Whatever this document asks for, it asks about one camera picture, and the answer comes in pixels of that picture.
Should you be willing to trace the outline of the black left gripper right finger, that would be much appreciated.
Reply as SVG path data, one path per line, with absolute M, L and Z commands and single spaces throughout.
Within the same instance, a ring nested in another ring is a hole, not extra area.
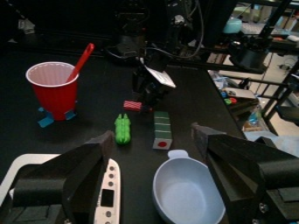
M 299 157 L 193 124 L 190 137 L 226 209 L 228 224 L 299 224 Z

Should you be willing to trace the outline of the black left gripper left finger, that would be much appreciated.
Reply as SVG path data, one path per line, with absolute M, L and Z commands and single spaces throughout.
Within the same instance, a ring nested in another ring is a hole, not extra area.
M 0 224 L 92 224 L 113 146 L 108 131 L 33 165 L 8 188 Z

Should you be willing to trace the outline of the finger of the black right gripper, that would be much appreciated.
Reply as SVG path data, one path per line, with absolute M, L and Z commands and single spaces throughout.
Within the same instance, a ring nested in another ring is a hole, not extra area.
M 134 88 L 132 90 L 132 96 L 136 102 L 141 102 L 144 100 L 144 89 L 141 87 Z
M 149 106 L 152 111 L 154 111 L 156 107 L 161 104 L 162 100 L 164 100 L 164 95 L 162 94 L 154 94 L 154 95 L 150 96 L 148 106 Z

